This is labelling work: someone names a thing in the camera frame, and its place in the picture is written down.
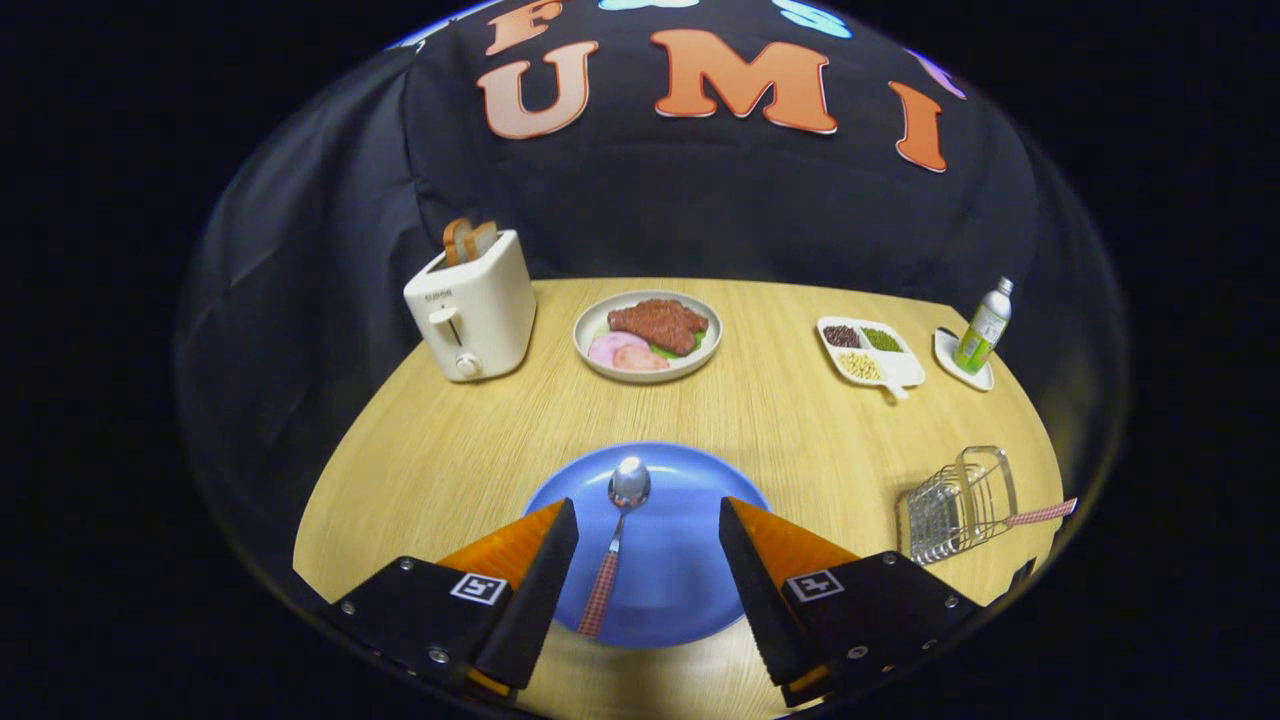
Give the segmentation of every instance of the white toaster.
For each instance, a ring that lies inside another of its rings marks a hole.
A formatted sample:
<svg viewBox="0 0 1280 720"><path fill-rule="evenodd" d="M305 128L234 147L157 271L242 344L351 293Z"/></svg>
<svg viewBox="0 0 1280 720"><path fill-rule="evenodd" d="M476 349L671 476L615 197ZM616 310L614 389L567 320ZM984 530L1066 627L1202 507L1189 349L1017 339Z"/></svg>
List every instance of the white toaster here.
<svg viewBox="0 0 1280 720"><path fill-rule="evenodd" d="M534 284L516 231L476 260L442 266L444 254L404 286L404 302L453 382L507 374L520 365L534 329Z"/></svg>

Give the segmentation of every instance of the red beans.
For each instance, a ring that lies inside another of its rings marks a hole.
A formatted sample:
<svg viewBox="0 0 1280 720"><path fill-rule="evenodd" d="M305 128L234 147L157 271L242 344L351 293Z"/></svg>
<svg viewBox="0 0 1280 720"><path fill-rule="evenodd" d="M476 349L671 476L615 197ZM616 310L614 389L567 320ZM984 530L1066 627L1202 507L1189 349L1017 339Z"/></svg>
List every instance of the red beans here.
<svg viewBox="0 0 1280 720"><path fill-rule="evenodd" d="M858 342L858 332L849 325L831 325L822 329L827 342L836 347L861 347Z"/></svg>

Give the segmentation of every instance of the white divided plate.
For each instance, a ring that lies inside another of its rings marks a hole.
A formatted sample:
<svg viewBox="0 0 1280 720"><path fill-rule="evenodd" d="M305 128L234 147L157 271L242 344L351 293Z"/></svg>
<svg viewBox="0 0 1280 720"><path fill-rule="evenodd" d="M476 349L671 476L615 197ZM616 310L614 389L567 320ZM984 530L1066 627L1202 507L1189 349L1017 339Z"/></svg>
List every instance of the white divided plate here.
<svg viewBox="0 0 1280 720"><path fill-rule="evenodd" d="M591 342L595 341L595 338L609 332L609 313L623 307L631 307L641 300L675 300L694 313L707 318L707 334L703 336L701 345L699 345L698 350L694 350L684 357L667 359L667 363L669 364L668 368L648 372L622 370L593 360L590 355L588 355L588 351L591 348ZM712 307L701 300L666 290L637 290L602 300L579 315L577 323L573 325L573 346L577 348L577 354L582 357L584 363L607 378L613 378L626 383L660 383L664 380L682 378L698 368L701 368L708 360L710 360L712 355L716 354L716 348L719 347L719 338L723 332L724 327L721 324L719 315L717 315L716 310L712 310Z"/></svg>
<svg viewBox="0 0 1280 720"><path fill-rule="evenodd" d="M861 347L838 347L827 342L827 336L823 331L832 325L846 325L854 328L858 334L858 342ZM890 352L884 350L876 350L872 347L869 340L867 340L867 333L863 328L872 328L887 333L890 337L897 341L899 347L902 352ZM884 323L873 323L870 320L859 320L856 318L836 318L827 315L818 319L818 337L822 338L823 347L827 348L827 354L831 355L831 363L836 366L836 370L845 377L849 382L863 384L863 386L879 386L887 387L897 397L906 397L905 392L901 392L902 387L918 386L924 382L924 368L920 365L919 359L911 352L911 346L908 345L902 336L897 334L897 331L886 325ZM847 373L840 366L840 356L846 352L855 352L859 355L867 355L876 360L879 366L881 377L879 380L868 380L859 378Z"/></svg>
<svg viewBox="0 0 1280 720"><path fill-rule="evenodd" d="M980 370L972 375L956 366L956 361L952 360L952 355L955 355L956 345L959 343L960 338L947 331L942 328L933 331L933 356L937 357L938 365L942 365L943 370L960 378L960 380L965 384L973 386L982 392L987 392L996 387L996 374L991 372L991 363L987 363Z"/></svg>

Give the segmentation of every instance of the toaster lever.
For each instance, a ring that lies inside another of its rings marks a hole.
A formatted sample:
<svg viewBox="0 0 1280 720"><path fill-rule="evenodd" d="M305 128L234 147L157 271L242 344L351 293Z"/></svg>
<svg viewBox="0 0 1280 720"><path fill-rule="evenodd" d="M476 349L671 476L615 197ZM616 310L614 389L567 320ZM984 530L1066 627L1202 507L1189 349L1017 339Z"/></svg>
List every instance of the toaster lever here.
<svg viewBox="0 0 1280 720"><path fill-rule="evenodd" d="M442 328L440 325L449 325L449 329L453 331L453 340L461 346L462 338L458 337L458 328L453 324L453 318L456 318L457 315L458 315L457 307L442 307L439 310L433 311L430 315L426 316L426 319L433 325L440 328L442 332L444 331L444 328Z"/></svg>

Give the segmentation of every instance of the orange letter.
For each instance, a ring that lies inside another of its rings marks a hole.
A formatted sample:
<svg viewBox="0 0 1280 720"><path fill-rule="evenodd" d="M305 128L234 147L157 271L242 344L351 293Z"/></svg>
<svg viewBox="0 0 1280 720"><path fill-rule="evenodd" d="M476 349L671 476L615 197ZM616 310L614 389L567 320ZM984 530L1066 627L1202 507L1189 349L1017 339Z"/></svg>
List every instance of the orange letter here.
<svg viewBox="0 0 1280 720"><path fill-rule="evenodd" d="M550 20L561 14L561 3L564 0L535 0L524 8L498 15L489 20L493 26L493 45L484 51L485 55L497 55L503 50L520 45L530 37L538 37L547 32L547 26L535 26L534 20Z"/></svg>
<svg viewBox="0 0 1280 720"><path fill-rule="evenodd" d="M556 65L556 102L541 111L525 110L521 100L520 76L529 69L521 60L489 70L476 86L484 91L484 113L494 135L526 140L550 135L572 123L586 108L590 86L586 82L586 56L599 47L593 40L557 47L543 60Z"/></svg>
<svg viewBox="0 0 1280 720"><path fill-rule="evenodd" d="M826 55L788 42L771 42L748 64L707 31L664 29L653 33L652 40L667 47L671 65L671 90L654 106L659 115L713 115L716 101L703 94L705 78L739 118L750 115L772 86L773 102L764 109L771 123L822 135L836 132L836 118L827 114L822 87Z"/></svg>
<svg viewBox="0 0 1280 720"><path fill-rule="evenodd" d="M928 95L909 85L890 81L890 88L902 99L902 140L897 141L897 154L916 165L941 173L947 161L938 150L938 115L942 108Z"/></svg>

